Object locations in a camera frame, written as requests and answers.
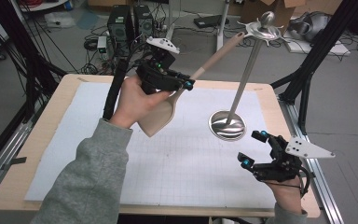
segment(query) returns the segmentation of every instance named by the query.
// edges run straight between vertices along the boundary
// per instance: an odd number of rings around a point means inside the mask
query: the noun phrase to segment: grid paper
[[[106,83],[79,86],[39,163],[25,200],[42,201],[59,172],[75,158],[80,141],[92,136],[109,87]],[[226,142],[209,130],[209,117],[218,110],[230,109],[235,93],[200,88],[185,92],[177,102],[172,121],[152,138],[133,125],[120,202],[272,208],[275,200],[269,188],[257,182],[237,161],[239,151],[256,163],[271,161],[268,144],[250,136],[252,130],[267,131],[256,94],[245,91],[238,106],[237,114],[247,125],[247,134],[241,140]]]

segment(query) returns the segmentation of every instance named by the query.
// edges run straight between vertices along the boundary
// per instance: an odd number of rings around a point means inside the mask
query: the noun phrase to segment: gray sweater
[[[84,139],[76,158],[59,174],[32,223],[116,223],[121,188],[129,159],[126,151],[132,130],[102,119],[91,138]],[[275,205],[269,224],[306,223]]]

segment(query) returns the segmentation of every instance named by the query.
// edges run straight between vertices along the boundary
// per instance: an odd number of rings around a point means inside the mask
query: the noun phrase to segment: table
[[[24,196],[44,150],[53,137],[63,114],[72,102],[77,87],[82,82],[112,82],[112,77],[90,75],[67,75],[62,79],[51,97],[18,158],[27,157],[26,163],[12,165],[0,185],[0,210],[37,211],[41,203],[26,202]],[[239,83],[220,81],[197,81],[195,87],[213,89],[237,89]],[[246,90],[255,91],[261,104],[268,132],[290,139],[290,132],[273,89],[268,84],[248,83]],[[320,215],[319,205],[312,189],[302,199],[302,205],[309,217]],[[203,216],[203,217],[272,217],[273,209],[254,208],[208,208],[184,206],[121,205],[121,214],[144,214],[164,216]]]

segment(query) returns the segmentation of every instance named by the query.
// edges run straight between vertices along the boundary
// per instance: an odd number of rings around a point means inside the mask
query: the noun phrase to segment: metal frame
[[[295,103],[302,92],[298,125],[303,134],[307,134],[305,125],[312,76],[357,14],[358,0],[342,1],[300,67],[291,75],[271,83],[273,89],[289,83],[287,89],[280,94],[280,99],[290,105]]]
[[[16,157],[28,135],[34,127],[34,122],[30,119],[26,123],[21,123],[16,131],[11,135],[4,148],[0,152],[0,177],[6,172],[4,166],[11,164],[11,160]]]
[[[298,112],[294,105],[288,105],[284,102],[280,102],[281,109],[286,112],[290,117],[290,125],[292,131],[303,140],[309,142],[309,138],[307,135],[303,134],[301,128],[299,127],[298,121]],[[314,187],[318,190],[320,199],[322,204],[324,205],[324,211],[332,224],[343,224],[344,221],[342,219],[341,214],[339,213],[336,201],[334,200],[333,194],[330,191],[330,188],[327,185],[327,181],[324,177],[324,172],[322,171],[322,167],[320,166],[317,159],[306,159],[305,160],[309,170],[315,174],[315,178],[313,178]]]

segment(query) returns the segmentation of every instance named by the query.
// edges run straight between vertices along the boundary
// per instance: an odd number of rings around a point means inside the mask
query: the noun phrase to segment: hand
[[[124,80],[117,110],[109,122],[122,128],[130,128],[132,124],[146,116],[156,105],[171,95],[169,91],[146,95],[141,89],[141,84],[142,81],[137,75]]]
[[[299,190],[300,179],[298,176],[294,179],[283,182],[270,180],[265,183],[272,189],[275,199],[281,208],[292,213],[302,214],[301,196]]]

